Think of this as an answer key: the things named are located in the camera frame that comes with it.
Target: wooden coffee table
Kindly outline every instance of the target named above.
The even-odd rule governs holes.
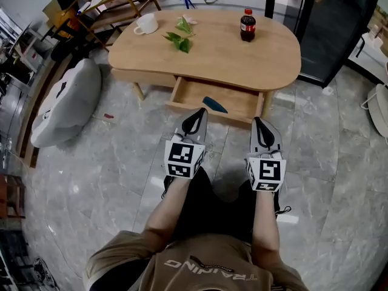
[[[185,36],[175,28],[176,19],[187,14],[193,25],[188,54],[177,51],[164,39],[166,32]],[[167,105],[175,109],[205,107],[205,96],[220,103],[228,113],[210,110],[217,121],[251,123],[265,117],[272,92],[291,84],[301,69],[300,46],[284,25],[256,16],[256,36],[248,43],[240,37],[243,12],[226,10],[166,10],[156,12],[159,29],[150,35],[135,35],[130,24],[109,53],[112,73],[132,82],[144,99],[138,83],[173,87]]]

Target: white coffee cup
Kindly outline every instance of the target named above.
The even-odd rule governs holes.
[[[159,27],[155,15],[152,13],[143,15],[136,21],[136,23],[138,26],[133,29],[133,32],[136,35],[153,33]]]

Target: gray tile floor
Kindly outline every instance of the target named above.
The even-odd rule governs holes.
[[[170,89],[145,85],[140,102],[104,52],[94,58],[104,76],[94,117],[75,139],[42,149],[26,179],[25,236],[66,291],[82,290],[87,258],[119,230],[142,230],[177,117],[164,107]],[[275,95],[269,121],[287,157],[281,206],[298,217],[278,223],[281,256],[311,290],[369,290],[388,260],[388,147],[359,105],[372,87],[343,67],[328,89],[296,81]],[[247,178],[249,132],[210,123],[206,143],[204,168],[220,197],[233,198]]]

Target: table drawer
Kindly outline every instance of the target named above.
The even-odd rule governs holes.
[[[202,102],[206,96],[221,104],[228,113],[210,110]],[[263,101],[262,92],[179,77],[166,104],[180,110],[205,107],[212,121],[248,127],[255,116],[260,116]]]
[[[117,80],[124,82],[137,82],[167,87],[174,87],[176,82],[176,78],[173,75],[165,73],[130,71],[115,68],[112,68],[112,73]]]

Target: open drawer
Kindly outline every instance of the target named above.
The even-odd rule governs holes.
[[[228,113],[210,110],[202,101],[208,96],[221,104]],[[251,124],[260,116],[264,102],[262,92],[244,90],[239,87],[179,77],[176,80],[170,101],[166,104],[174,109],[187,110],[205,107],[212,121],[226,124]]]

